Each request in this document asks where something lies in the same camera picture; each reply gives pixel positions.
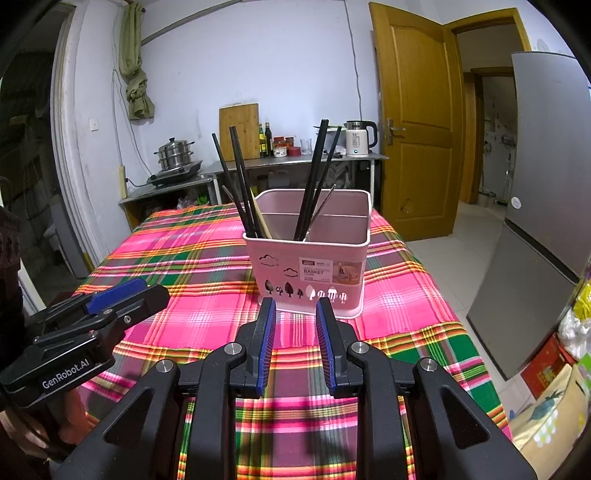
cloud cutout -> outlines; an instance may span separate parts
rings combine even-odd
[[[259,260],[266,267],[276,267],[277,265],[279,265],[279,260],[270,255],[263,255],[262,257],[259,257]]]

plaid tablecloth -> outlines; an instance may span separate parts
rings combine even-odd
[[[142,277],[148,284],[165,285],[171,296],[165,310],[128,331],[115,348],[115,366],[83,386],[91,421],[100,420],[155,361],[204,358],[234,340],[241,324],[256,319],[258,289],[242,231],[229,205],[158,212],[80,287],[79,292],[91,293]],[[349,323],[360,339],[393,358],[436,359],[510,436],[490,376],[462,324],[431,276],[376,212],[363,313]],[[331,398],[317,345],[313,316],[278,312],[265,396],[236,402],[239,479],[355,478],[356,401]],[[404,414],[404,402],[398,401]],[[179,479],[184,460],[181,455]],[[410,445],[407,460],[409,478],[414,478]]]

cutting board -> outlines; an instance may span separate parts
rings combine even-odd
[[[236,126],[245,160],[259,158],[258,103],[220,108],[220,147],[225,160],[234,160],[230,127]]]

pink utensil holder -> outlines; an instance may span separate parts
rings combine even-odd
[[[322,190],[318,206],[330,190]],[[354,318],[363,309],[363,274],[369,245],[371,203],[363,190],[335,190],[306,240],[294,242],[303,189],[267,190],[256,202],[273,239],[247,238],[246,250],[262,297],[277,309],[315,314],[328,297],[335,316]]]

person's hand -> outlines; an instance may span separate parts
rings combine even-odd
[[[60,439],[66,443],[78,445],[90,431],[82,399],[77,390],[70,390],[64,395],[63,402],[66,422],[61,425]],[[20,415],[25,417],[39,435],[47,438],[47,433],[39,422],[23,412],[20,412]],[[0,413],[0,423],[12,441],[25,453],[38,458],[47,458],[44,451],[47,445],[31,433],[10,408]]]

